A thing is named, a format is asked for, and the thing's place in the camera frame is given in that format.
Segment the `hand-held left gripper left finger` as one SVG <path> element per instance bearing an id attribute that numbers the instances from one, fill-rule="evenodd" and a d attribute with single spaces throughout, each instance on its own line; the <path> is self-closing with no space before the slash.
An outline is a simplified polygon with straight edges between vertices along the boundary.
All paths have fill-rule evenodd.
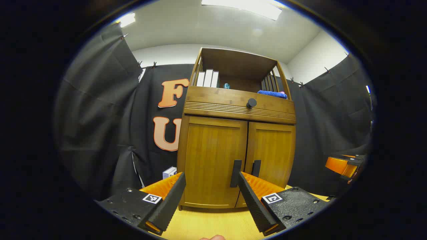
<path id="1" fill-rule="evenodd" d="M 113 216 L 153 234 L 165 232 L 186 187 L 183 172 L 142 189 L 127 188 L 96 203 Z"/>

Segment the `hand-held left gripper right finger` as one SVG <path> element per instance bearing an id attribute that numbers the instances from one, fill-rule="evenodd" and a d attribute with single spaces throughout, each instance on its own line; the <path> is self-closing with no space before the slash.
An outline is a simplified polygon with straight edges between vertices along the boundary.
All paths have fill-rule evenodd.
<path id="1" fill-rule="evenodd" d="M 264 236 L 286 233 L 329 207 L 328 201 L 300 187 L 284 189 L 244 172 L 239 172 L 238 186 L 258 231 Z"/>

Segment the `wooden cabinet door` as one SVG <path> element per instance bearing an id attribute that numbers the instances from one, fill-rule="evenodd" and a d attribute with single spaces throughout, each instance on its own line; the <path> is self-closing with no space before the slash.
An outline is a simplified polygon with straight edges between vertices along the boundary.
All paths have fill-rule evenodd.
<path id="1" fill-rule="evenodd" d="M 179 171 L 186 187 L 180 204 L 194 208 L 235 208 L 240 190 L 231 187 L 235 160 L 244 170 L 248 122 L 187 116 L 186 139 L 180 138 Z"/>
<path id="2" fill-rule="evenodd" d="M 232 160 L 229 187 L 234 195 L 231 207 L 240 208 L 242 200 L 237 188 L 237 173 L 247 164 L 246 173 L 258 174 L 261 179 L 285 187 L 290 177 L 295 153 L 295 127 L 272 123 L 249 122 L 246 162 Z"/>

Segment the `wooden double-door shoe cabinet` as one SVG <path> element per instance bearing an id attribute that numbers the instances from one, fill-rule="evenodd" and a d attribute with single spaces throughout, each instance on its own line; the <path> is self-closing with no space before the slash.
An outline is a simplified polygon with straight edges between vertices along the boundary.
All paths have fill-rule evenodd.
<path id="1" fill-rule="evenodd" d="M 273 91 L 273 92 L 284 92 L 287 94 L 288 99 L 292 100 L 290 94 L 289 86 L 287 84 L 286 77 L 282 70 L 281 64 L 275 59 L 270 59 L 268 57 L 259 56 L 257 54 L 245 53 L 237 50 L 226 50 L 219 48 L 204 48 L 202 47 L 196 58 L 191 77 L 190 85 L 196 86 L 198 73 L 201 71 L 206 71 L 207 69 L 212 69 L 213 71 L 219 72 L 218 87 L 223 88 L 225 83 L 230 85 L 230 89 L 238 91 L 247 91 L 257 93 L 258 91 Z M 186 139 L 187 128 L 188 128 L 188 119 L 187 116 L 198 116 L 198 115 L 185 115 L 182 114 L 182 122 L 180 125 L 180 138 Z M 178 150 L 180 146 L 183 146 L 183 143 L 179 142 Z M 177 171 L 179 171 L 178 163 L 178 152 L 177 152 Z M 239 197 L 242 200 L 242 205 L 240 208 L 244 208 L 247 204 L 244 201 L 244 198 L 241 194 Z"/>

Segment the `blue towel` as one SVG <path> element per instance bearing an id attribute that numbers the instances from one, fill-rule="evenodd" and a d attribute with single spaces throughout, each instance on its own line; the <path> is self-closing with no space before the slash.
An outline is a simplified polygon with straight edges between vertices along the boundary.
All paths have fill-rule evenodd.
<path id="1" fill-rule="evenodd" d="M 272 96 L 272 97 L 279 97 L 282 99 L 287 100 L 287 94 L 285 94 L 284 92 L 273 92 L 273 91 L 258 91 L 258 94 L 263 94 L 263 95 L 268 95 L 268 96 Z"/>

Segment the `wooden drawer with black knob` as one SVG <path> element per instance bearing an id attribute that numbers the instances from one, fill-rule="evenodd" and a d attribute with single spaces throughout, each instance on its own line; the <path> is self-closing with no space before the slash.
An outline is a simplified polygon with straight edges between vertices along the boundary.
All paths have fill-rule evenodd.
<path id="1" fill-rule="evenodd" d="M 247 91 L 189 86 L 183 114 L 295 125 L 294 102 Z"/>

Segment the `small ceiling light panel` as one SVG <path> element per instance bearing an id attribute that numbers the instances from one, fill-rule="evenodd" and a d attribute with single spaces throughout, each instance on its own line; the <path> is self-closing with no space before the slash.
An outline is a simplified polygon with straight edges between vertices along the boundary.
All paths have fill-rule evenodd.
<path id="1" fill-rule="evenodd" d="M 135 13 L 128 13 L 126 15 L 123 15 L 122 17 L 118 18 L 116 20 L 116 23 L 119 23 L 121 28 L 124 28 L 125 26 L 128 26 L 136 21 L 135 19 Z"/>

